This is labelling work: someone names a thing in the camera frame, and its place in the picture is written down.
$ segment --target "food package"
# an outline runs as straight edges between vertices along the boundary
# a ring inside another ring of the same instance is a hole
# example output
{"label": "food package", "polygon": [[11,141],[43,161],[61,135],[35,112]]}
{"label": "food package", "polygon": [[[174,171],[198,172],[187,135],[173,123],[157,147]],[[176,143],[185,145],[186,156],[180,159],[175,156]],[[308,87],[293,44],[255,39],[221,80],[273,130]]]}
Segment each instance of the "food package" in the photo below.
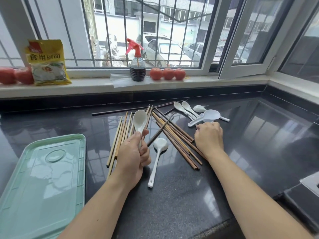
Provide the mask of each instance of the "food package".
{"label": "food package", "polygon": [[26,57],[35,85],[71,84],[66,73],[61,40],[29,40]]}

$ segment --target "right hand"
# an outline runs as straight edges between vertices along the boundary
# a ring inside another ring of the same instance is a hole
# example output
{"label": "right hand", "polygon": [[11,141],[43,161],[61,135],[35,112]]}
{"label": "right hand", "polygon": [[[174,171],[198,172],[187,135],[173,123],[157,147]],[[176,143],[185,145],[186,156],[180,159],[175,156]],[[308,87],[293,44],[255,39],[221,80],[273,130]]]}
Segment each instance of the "right hand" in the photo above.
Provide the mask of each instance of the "right hand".
{"label": "right hand", "polygon": [[218,122],[206,122],[196,128],[196,146],[207,158],[216,152],[224,151],[223,129]]}

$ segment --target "spray bottle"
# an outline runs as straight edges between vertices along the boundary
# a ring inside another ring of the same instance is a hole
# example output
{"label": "spray bottle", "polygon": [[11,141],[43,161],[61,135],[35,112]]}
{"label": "spray bottle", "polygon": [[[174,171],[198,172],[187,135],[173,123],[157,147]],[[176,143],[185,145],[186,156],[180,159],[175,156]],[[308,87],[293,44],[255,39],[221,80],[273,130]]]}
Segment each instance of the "spray bottle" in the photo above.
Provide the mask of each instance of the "spray bottle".
{"label": "spray bottle", "polygon": [[146,75],[146,65],[141,58],[141,49],[143,47],[131,39],[126,39],[129,43],[129,47],[125,54],[128,54],[132,49],[135,49],[135,56],[130,64],[130,75],[134,81],[143,81]]}

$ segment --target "red tomato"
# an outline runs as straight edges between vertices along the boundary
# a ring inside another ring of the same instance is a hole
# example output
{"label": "red tomato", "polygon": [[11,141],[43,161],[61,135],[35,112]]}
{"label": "red tomato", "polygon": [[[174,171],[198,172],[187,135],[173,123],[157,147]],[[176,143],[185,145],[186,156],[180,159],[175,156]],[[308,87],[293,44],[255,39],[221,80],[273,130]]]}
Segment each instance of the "red tomato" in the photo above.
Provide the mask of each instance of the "red tomato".
{"label": "red tomato", "polygon": [[17,83],[14,77],[13,68],[1,68],[0,67],[0,83],[4,85],[10,85]]}
{"label": "red tomato", "polygon": [[175,76],[175,71],[171,68],[165,68],[163,71],[164,79],[171,80]]}
{"label": "red tomato", "polygon": [[163,71],[160,68],[153,68],[150,71],[152,80],[160,80],[163,77]]}
{"label": "red tomato", "polygon": [[34,83],[31,68],[26,67],[22,69],[16,69],[14,71],[14,76],[22,84],[30,85]]}
{"label": "red tomato", "polygon": [[186,76],[185,70],[178,68],[175,70],[175,78],[176,80],[183,80]]}

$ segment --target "long-handled white spoon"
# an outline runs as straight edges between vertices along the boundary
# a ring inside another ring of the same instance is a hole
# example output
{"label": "long-handled white spoon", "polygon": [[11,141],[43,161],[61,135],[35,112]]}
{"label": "long-handled white spoon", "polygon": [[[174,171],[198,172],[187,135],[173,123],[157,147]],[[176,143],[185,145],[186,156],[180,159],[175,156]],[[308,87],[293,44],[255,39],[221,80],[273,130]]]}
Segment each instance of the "long-handled white spoon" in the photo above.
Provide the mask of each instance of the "long-handled white spoon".
{"label": "long-handled white spoon", "polygon": [[155,174],[156,174],[157,164],[159,162],[160,153],[168,149],[168,142],[164,138],[157,138],[154,141],[154,148],[157,150],[157,156],[156,156],[153,171],[150,176],[150,180],[148,181],[148,184],[147,184],[147,186],[150,188],[153,188],[153,185],[154,185]]}
{"label": "long-handled white spoon", "polygon": [[194,116],[196,116],[196,118],[199,118],[199,115],[192,110],[192,108],[190,107],[190,105],[188,104],[188,102],[183,101],[183,102],[181,103],[181,106],[182,106],[185,110],[189,111],[189,112],[192,113]]}
{"label": "long-handled white spoon", "polygon": [[201,122],[202,120],[216,120],[220,117],[220,113],[215,110],[207,110],[204,112],[203,116],[200,116],[196,120],[191,121],[187,124],[189,127],[194,126],[196,123]]}
{"label": "long-handled white spoon", "polygon": [[181,104],[178,102],[174,102],[174,107],[179,110],[180,112],[184,112],[191,120],[195,120],[196,116],[194,116],[192,113],[186,111]]}
{"label": "long-handled white spoon", "polygon": [[[194,111],[196,111],[196,112],[205,112],[205,111],[207,111],[203,106],[201,106],[201,105],[197,105],[197,106],[194,106]],[[224,121],[226,121],[226,122],[229,122],[229,119],[228,118],[225,118],[225,117],[220,117],[220,119],[221,120],[224,120]]]}
{"label": "long-handled white spoon", "polygon": [[146,123],[147,123],[146,112],[143,110],[138,110],[133,116],[133,124],[134,124],[135,131],[140,132],[142,134]]}

